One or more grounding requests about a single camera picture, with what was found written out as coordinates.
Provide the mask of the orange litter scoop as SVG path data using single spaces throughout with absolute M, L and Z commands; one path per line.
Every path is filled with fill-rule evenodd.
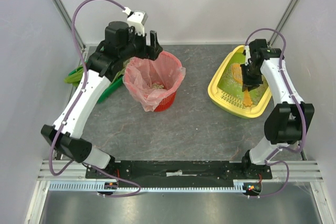
M 232 76 L 237 83 L 243 85 L 242 69 L 239 63 L 232 64 Z M 253 101 L 248 90 L 243 91 L 243 95 L 243 105 L 248 108 L 251 107 L 253 105 Z

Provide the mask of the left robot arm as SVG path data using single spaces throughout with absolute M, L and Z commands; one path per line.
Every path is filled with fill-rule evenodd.
M 58 151 L 77 163 L 105 169 L 114 157 L 93 147 L 82 139 L 86 121 L 102 93 L 111 84 L 124 62 L 132 57 L 156 60 L 162 52 L 157 33 L 150 31 L 150 44 L 135 25 L 110 22 L 105 28 L 104 40 L 84 64 L 79 87 L 69 104 L 53 125 L 44 125 L 41 134 Z

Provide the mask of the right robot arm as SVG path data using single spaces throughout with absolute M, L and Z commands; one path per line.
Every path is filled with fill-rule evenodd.
M 270 168 L 270 160 L 283 150 L 300 153 L 314 115 L 314 106 L 305 103 L 287 73 L 283 50 L 270 48 L 265 39 L 244 46 L 242 64 L 244 91 L 259 87 L 264 80 L 270 88 L 274 108 L 264 124 L 264 137 L 241 160 L 242 173 L 251 178 Z

